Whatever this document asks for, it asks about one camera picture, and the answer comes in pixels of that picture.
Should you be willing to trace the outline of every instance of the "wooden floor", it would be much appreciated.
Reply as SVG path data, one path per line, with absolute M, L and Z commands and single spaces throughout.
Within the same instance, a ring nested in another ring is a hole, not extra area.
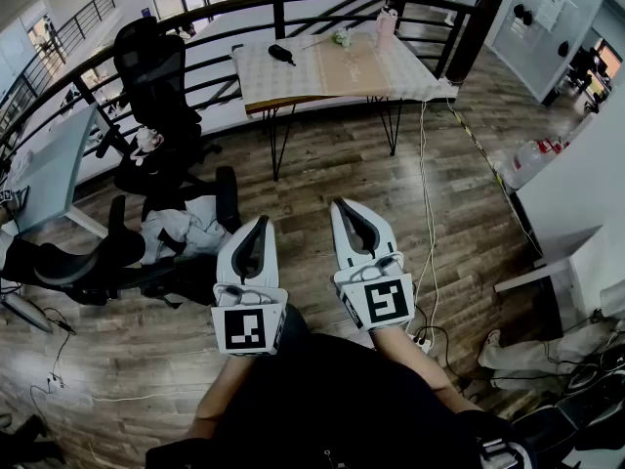
M 559 99 L 542 107 L 484 49 L 455 107 L 484 148 L 495 152 L 567 134 L 581 119 L 573 101 Z M 273 220 L 281 286 L 316 332 L 371 345 L 368 336 L 356 332 L 329 281 L 337 270 L 328 209 L 333 198 L 360 201 L 384 216 L 394 228 L 406 269 L 414 277 L 421 272 L 429 241 L 419 172 L 419 114 L 417 106 L 404 108 L 395 157 L 389 157 L 374 113 L 330 117 L 322 112 L 316 120 L 294 124 L 278 183 L 271 178 L 270 147 L 259 130 L 222 139 L 223 153 L 192 169 L 209 180 L 218 165 L 234 167 L 243 220 L 258 214 Z M 545 335 L 550 329 L 540 310 L 550 301 L 535 286 L 495 297 L 494 282 L 528 269 L 530 249 L 489 168 L 447 106 L 427 106 L 424 123 L 437 234 L 436 324 L 449 332 L 453 368 L 488 376 L 476 362 L 486 334 L 502 328 L 507 342 Z M 120 192 L 110 180 L 83 192 L 86 197 L 77 206 L 105 223 L 110 201 Z M 139 227 L 141 203 L 138 196 L 127 200 L 126 220 L 132 228 Z M 96 242 L 65 219 L 49 224 L 34 240 L 52 241 L 75 253 Z M 142 467 L 148 448 L 184 433 L 224 362 L 215 351 L 207 308 L 184 304 L 174 311 L 138 293 L 124 293 L 103 308 L 81 307 L 43 289 L 28 287 L 25 294 L 42 308 L 60 310 L 76 330 L 58 368 L 70 389 L 34 394 L 69 466 Z M 434 299 L 433 278 L 427 273 L 419 307 L 428 317 Z M 5 310 L 0 319 L 6 321 L 0 331 L 0 398 L 19 420 L 35 411 L 29 386 L 45 385 L 64 332 L 44 334 Z M 445 365 L 442 334 L 432 355 Z M 172 392 L 177 394 L 119 403 L 80 395 L 119 399 Z M 465 394 L 503 416 L 537 401 L 532 394 L 494 390 L 483 381 L 474 381 Z

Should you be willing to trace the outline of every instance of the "white cloth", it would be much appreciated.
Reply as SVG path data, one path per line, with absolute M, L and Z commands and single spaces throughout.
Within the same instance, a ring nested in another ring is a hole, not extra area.
M 602 352 L 613 336 L 613 328 L 613 321 L 604 321 L 549 342 L 532 340 L 505 348 L 499 344 L 486 344 L 479 354 L 478 363 L 495 370 L 491 383 L 501 389 L 552 390 L 559 382 L 558 378 L 546 375 L 570 373 L 575 369 L 575 363 Z M 521 377 L 543 377 L 544 380 L 523 380 Z
M 215 196 L 201 196 L 186 201 L 185 206 L 187 210 L 152 210 L 147 214 L 141 225 L 141 234 L 146 241 L 146 253 L 141 260 L 143 265 L 176 255 L 158 239 L 162 230 L 174 241 L 187 244 L 181 259 L 217 255 L 226 244 L 231 234 L 217 222 Z

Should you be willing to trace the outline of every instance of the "black office chair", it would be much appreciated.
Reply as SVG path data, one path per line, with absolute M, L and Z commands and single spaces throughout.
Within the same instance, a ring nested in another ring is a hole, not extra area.
M 125 150 L 115 175 L 115 185 L 135 194 L 175 190 L 183 181 L 199 184 L 188 168 L 218 146 L 204 149 L 200 141 L 201 116 L 188 106 L 185 96 L 185 41 L 159 34 L 156 18 L 143 18 L 124 26 L 114 44 L 114 62 L 124 84 L 133 116 L 165 141 L 138 166 L 130 154 L 136 139 Z M 104 155 L 110 138 L 104 138 L 97 156 Z
M 184 210 L 185 201 L 203 195 L 216 197 L 217 221 L 234 234 L 241 221 L 236 176 L 231 167 L 218 168 L 214 182 L 150 196 L 144 203 L 142 219 L 151 210 Z M 180 302 L 175 302 L 177 298 L 171 294 L 202 305 L 212 304 L 217 269 L 214 255 L 181 261 L 167 258 L 140 268 L 130 267 L 144 256 L 146 244 L 140 233 L 124 225 L 124 205 L 123 195 L 113 200 L 108 236 L 88 254 L 71 254 L 52 243 L 39 246 L 15 238 L 7 250 L 2 278 L 64 292 L 79 304 L 92 306 L 102 306 L 108 299 L 116 299 L 119 291 L 129 288 L 139 288 L 145 297 L 160 299 L 173 308 L 180 306 Z

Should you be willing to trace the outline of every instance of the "black object on table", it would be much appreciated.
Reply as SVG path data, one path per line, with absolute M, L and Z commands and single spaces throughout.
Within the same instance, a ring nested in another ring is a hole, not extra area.
M 295 65 L 295 63 L 293 63 L 293 54 L 291 54 L 286 49 L 280 47 L 279 45 L 271 45 L 269 47 L 269 53 L 272 57 L 276 58 L 279 61 Z

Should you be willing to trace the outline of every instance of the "table leg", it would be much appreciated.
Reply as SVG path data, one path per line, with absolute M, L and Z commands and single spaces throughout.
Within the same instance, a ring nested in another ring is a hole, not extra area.
M 271 146 L 271 166 L 273 170 L 273 180 L 277 182 L 278 173 L 280 171 L 280 164 L 282 163 L 282 156 L 284 155 L 284 148 L 286 148 L 286 140 L 289 137 L 289 132 L 291 130 L 291 122 L 293 121 L 293 113 L 295 112 L 295 106 L 293 105 L 293 109 L 291 110 L 291 114 L 288 115 L 288 124 L 286 126 L 286 133 L 284 134 L 284 141 L 282 143 L 282 151 L 280 152 L 280 158 L 277 158 L 277 137 L 276 137 L 276 129 L 277 123 L 275 121 L 278 108 L 269 109 L 267 111 L 267 116 L 263 112 L 263 119 L 265 120 L 267 132 L 270 134 L 270 146 Z
M 378 107 L 382 104 L 382 98 L 372 98 L 375 103 L 377 103 Z M 399 108 L 397 110 L 397 121 L 395 130 L 393 128 L 393 120 L 391 119 L 391 105 L 389 105 L 389 98 L 387 98 L 386 111 L 387 116 L 389 117 L 389 127 L 387 128 L 387 121 L 384 117 L 383 108 L 380 107 L 379 113 L 380 118 L 382 118 L 382 123 L 384 125 L 384 131 L 387 134 L 387 141 L 389 142 L 389 146 L 391 147 L 391 156 L 395 156 L 395 150 L 397 148 L 397 136 L 399 135 L 399 122 L 401 121 L 401 107 L 403 106 L 403 99 L 399 100 Z
M 102 224 L 94 221 L 91 217 L 89 217 L 84 212 L 81 212 L 73 205 L 69 207 L 69 210 L 65 214 L 65 217 L 67 219 L 71 219 L 78 226 L 82 226 L 85 230 L 93 233 L 95 236 L 99 236 L 100 238 L 106 238 L 108 236 L 107 228 L 105 228 Z

